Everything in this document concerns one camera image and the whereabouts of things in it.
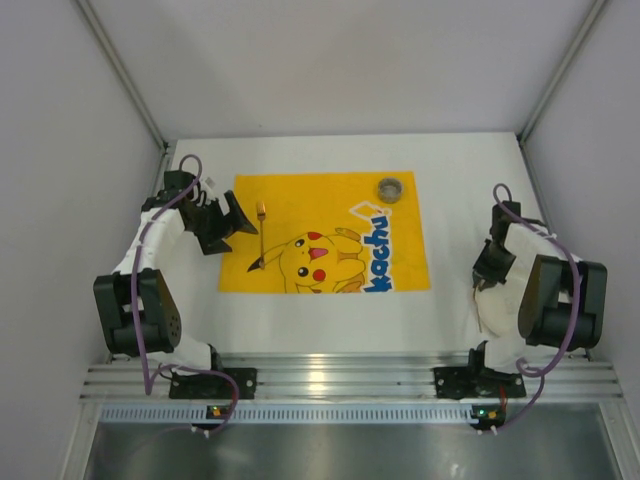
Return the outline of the copper fork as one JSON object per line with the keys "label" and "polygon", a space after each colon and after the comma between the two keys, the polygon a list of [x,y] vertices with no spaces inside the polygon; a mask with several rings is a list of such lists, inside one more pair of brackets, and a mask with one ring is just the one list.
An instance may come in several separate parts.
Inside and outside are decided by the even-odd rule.
{"label": "copper fork", "polygon": [[260,256],[259,268],[265,269],[265,245],[264,245],[264,222],[266,220],[266,207],[263,201],[256,204],[256,215],[259,222]]}

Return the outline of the white paper plate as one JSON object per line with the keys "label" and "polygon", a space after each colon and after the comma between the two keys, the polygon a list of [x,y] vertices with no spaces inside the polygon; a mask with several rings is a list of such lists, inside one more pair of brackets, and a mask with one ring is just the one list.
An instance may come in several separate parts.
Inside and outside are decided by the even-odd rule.
{"label": "white paper plate", "polygon": [[483,326],[490,333],[502,337],[517,330],[518,312],[525,288],[525,281],[515,279],[478,292]]}

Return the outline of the yellow Pikachu placemat cloth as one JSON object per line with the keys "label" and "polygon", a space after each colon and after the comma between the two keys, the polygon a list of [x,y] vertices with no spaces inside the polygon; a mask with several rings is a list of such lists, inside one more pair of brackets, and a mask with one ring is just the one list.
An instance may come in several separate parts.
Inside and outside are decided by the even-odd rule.
{"label": "yellow Pikachu placemat cloth", "polygon": [[[396,177],[401,200],[377,184]],[[425,291],[431,281],[413,173],[240,175],[235,194],[251,221],[266,207],[265,269],[259,235],[236,234],[222,257],[224,293],[339,294]]]}

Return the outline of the small grey cup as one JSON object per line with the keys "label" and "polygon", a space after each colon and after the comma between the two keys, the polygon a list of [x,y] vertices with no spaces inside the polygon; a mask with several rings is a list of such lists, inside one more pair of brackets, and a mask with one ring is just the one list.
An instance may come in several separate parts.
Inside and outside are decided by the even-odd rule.
{"label": "small grey cup", "polygon": [[404,193],[403,183],[396,177],[382,178],[377,184],[377,197],[387,205],[399,202]]}

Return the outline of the copper spoon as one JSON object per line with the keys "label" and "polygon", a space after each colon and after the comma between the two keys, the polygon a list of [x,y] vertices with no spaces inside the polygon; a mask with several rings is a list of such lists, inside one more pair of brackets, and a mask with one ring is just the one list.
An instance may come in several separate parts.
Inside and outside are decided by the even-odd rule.
{"label": "copper spoon", "polygon": [[479,292],[479,288],[478,286],[474,286],[472,289],[472,301],[473,301],[473,306],[475,308],[475,315],[476,315],[476,319],[477,319],[477,323],[478,323],[478,331],[479,333],[484,333],[484,324],[483,324],[483,320],[481,317],[481,313],[480,313],[480,308],[479,308],[479,304],[478,304],[478,295]]}

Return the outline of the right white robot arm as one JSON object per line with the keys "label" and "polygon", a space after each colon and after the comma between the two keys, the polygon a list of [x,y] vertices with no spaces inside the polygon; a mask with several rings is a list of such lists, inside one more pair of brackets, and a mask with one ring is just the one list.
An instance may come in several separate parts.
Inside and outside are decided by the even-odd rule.
{"label": "right white robot arm", "polygon": [[554,354],[590,349],[600,340],[607,269],[562,248],[537,221],[520,216],[521,205],[492,208],[489,238],[472,268],[479,322],[490,336],[479,347],[487,367],[534,371],[529,347]]}

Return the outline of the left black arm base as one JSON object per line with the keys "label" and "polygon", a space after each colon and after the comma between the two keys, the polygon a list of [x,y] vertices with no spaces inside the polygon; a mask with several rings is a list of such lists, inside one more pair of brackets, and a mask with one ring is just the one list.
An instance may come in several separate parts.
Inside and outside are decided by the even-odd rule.
{"label": "left black arm base", "polygon": [[156,382],[163,378],[169,382],[169,397],[179,400],[252,400],[258,385],[258,370],[245,367],[224,367],[223,372],[232,378],[238,387],[235,394],[233,385],[219,376],[203,373],[177,371],[160,365],[151,376]]}

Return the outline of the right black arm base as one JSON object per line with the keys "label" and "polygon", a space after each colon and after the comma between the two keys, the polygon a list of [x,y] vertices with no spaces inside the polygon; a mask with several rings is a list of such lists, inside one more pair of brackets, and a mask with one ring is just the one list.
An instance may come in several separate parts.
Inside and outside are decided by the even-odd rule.
{"label": "right black arm base", "polygon": [[500,372],[485,364],[487,341],[468,352],[464,366],[433,369],[436,397],[463,400],[479,398],[525,398],[526,388],[521,374]]}

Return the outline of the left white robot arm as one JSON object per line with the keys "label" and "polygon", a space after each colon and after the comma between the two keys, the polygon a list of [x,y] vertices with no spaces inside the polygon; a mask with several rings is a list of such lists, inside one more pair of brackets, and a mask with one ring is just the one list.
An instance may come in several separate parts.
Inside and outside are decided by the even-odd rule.
{"label": "left white robot arm", "polygon": [[141,207],[140,225],[124,258],[93,283],[110,353],[132,358],[158,354],[163,362],[198,371],[223,369],[212,345],[185,332],[161,266],[186,234],[210,256],[231,252],[231,235],[258,232],[233,191],[225,191],[224,199],[227,211],[197,175],[183,170],[164,174],[164,187]]}

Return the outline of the aluminium mounting rail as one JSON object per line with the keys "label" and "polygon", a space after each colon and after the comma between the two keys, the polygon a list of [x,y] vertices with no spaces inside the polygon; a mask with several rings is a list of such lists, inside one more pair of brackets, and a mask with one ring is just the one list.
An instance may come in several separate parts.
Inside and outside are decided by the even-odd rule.
{"label": "aluminium mounting rail", "polygon": [[[461,366],[462,351],[401,353],[227,353],[225,367],[257,371],[255,397],[262,401],[356,400],[433,401],[436,367]],[[139,361],[117,357],[89,367],[80,391],[83,402],[152,402],[169,397],[169,382],[160,378],[146,395]],[[618,401],[623,391],[614,367],[583,351],[564,359],[546,377],[543,403]]]}

